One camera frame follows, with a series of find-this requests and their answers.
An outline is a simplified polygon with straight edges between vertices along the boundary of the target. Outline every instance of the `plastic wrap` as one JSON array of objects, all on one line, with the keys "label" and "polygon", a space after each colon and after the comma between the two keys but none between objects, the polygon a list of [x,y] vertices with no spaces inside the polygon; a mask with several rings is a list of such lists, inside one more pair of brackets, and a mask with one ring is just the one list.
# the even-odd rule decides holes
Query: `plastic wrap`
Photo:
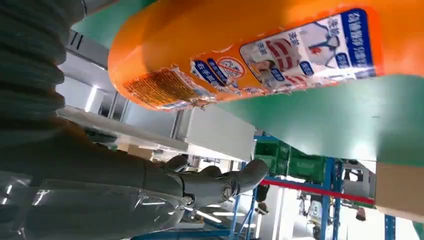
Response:
[{"label": "plastic wrap", "polygon": [[181,197],[128,186],[0,174],[0,239],[104,240],[167,229],[184,213]]}]

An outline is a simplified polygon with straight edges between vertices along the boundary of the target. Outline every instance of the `green tabletop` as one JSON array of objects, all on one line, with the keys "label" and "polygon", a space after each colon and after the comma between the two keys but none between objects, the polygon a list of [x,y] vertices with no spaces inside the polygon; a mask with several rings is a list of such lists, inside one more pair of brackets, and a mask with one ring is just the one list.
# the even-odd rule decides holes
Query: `green tabletop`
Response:
[{"label": "green tabletop", "polygon": [[[73,29],[109,47],[125,20],[154,0],[121,0]],[[423,166],[424,80],[386,76],[291,95],[221,104],[307,153]]]}]

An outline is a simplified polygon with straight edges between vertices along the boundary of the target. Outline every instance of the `robotic arm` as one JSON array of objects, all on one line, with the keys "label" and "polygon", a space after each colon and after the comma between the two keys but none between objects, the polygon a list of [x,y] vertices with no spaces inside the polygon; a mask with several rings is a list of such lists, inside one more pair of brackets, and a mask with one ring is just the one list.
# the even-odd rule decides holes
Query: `robotic arm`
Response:
[{"label": "robotic arm", "polygon": [[224,202],[268,172],[260,160],[219,176],[166,171],[93,144],[57,116],[69,29],[110,2],[0,1],[2,240],[124,239],[168,229],[184,207]]}]

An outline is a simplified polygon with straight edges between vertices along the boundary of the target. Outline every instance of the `orange detergent bottle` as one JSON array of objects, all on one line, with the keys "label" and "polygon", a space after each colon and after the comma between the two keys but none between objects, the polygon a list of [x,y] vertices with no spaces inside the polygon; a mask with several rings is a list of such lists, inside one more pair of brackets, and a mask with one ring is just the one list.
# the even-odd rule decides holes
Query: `orange detergent bottle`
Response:
[{"label": "orange detergent bottle", "polygon": [[180,110],[391,74],[424,75],[423,0],[158,0],[109,52],[115,88]]}]

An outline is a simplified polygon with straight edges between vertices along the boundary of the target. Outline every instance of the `green crate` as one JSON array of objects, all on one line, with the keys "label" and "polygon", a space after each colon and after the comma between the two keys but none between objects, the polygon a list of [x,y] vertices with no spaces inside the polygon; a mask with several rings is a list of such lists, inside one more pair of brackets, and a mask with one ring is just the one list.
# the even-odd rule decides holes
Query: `green crate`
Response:
[{"label": "green crate", "polygon": [[322,183],[326,159],[322,156],[307,155],[295,148],[291,150],[288,174],[294,178]]},{"label": "green crate", "polygon": [[[271,176],[287,175],[290,146],[276,138],[256,141],[254,158],[265,162]],[[291,148],[288,174],[294,178],[322,183],[324,181],[325,158],[307,155]]]},{"label": "green crate", "polygon": [[286,175],[289,147],[275,138],[257,140],[254,158],[265,162],[270,175]]}]

